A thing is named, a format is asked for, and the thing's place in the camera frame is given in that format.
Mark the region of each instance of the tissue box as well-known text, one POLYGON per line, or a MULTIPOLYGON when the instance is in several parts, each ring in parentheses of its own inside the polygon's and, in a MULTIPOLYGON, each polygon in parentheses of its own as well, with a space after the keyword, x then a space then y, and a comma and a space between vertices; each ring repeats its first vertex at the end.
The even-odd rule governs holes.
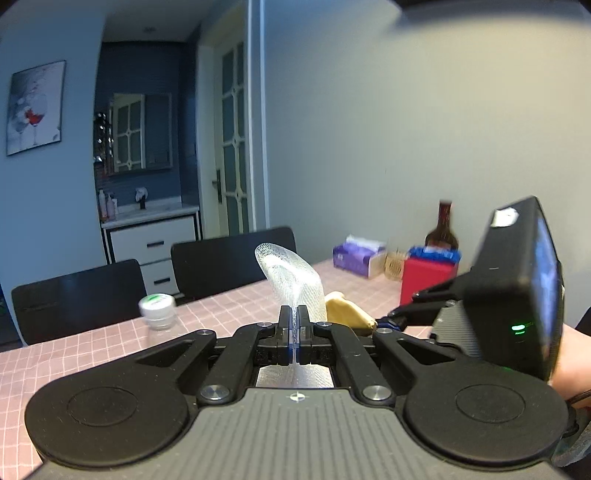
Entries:
POLYGON ((386 250, 378 251, 356 244, 344 243, 333 248, 333 265, 366 278, 384 273, 386 250))

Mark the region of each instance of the human hand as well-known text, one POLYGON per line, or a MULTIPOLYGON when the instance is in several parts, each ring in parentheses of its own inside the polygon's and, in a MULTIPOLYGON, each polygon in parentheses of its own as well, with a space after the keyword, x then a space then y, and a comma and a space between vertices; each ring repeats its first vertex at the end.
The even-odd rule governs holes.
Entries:
MULTIPOLYGON (((563 325, 558 360, 549 383, 565 400, 591 390, 590 336, 563 325)), ((573 406, 591 407, 591 397, 573 406)))

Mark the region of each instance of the black chair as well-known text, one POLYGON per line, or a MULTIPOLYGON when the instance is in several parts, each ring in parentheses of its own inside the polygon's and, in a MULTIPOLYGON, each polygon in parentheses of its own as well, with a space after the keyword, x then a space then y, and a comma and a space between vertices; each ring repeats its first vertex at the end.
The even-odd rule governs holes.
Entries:
POLYGON ((171 249, 178 289, 199 300, 265 279, 255 258, 260 244, 296 251, 291 228, 283 226, 243 235, 174 244, 171 249))
POLYGON ((26 343, 46 342, 139 317, 146 296, 137 260, 50 278, 12 291, 26 343))

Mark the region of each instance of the framed picture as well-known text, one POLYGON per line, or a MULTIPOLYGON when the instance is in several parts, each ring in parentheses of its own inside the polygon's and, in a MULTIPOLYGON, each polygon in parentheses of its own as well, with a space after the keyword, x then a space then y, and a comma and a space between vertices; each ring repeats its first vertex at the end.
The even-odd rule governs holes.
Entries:
POLYGON ((65 61, 23 70, 12 75, 8 97, 6 153, 61 140, 61 96, 65 61))

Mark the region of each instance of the blue tile wall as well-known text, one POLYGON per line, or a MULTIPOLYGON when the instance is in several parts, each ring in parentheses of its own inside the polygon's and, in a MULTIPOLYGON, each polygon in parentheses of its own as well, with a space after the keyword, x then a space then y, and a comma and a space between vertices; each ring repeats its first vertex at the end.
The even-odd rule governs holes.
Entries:
MULTIPOLYGON (((114 93, 172 94, 173 168, 97 177, 97 188, 115 194, 119 205, 135 202, 136 187, 148 189, 148 200, 181 195, 179 171, 183 155, 179 155, 179 151, 183 150, 184 143, 179 141, 179 72, 186 47, 185 43, 159 42, 102 45, 96 76, 95 111, 108 111, 114 93)), ((165 138, 167 128, 166 125, 160 129, 151 128, 151 131, 161 131, 165 138)))
POLYGON ((187 42, 183 44, 178 87, 178 151, 181 196, 184 203, 191 205, 199 205, 195 132, 195 78, 198 41, 199 28, 196 28, 187 39, 187 42))

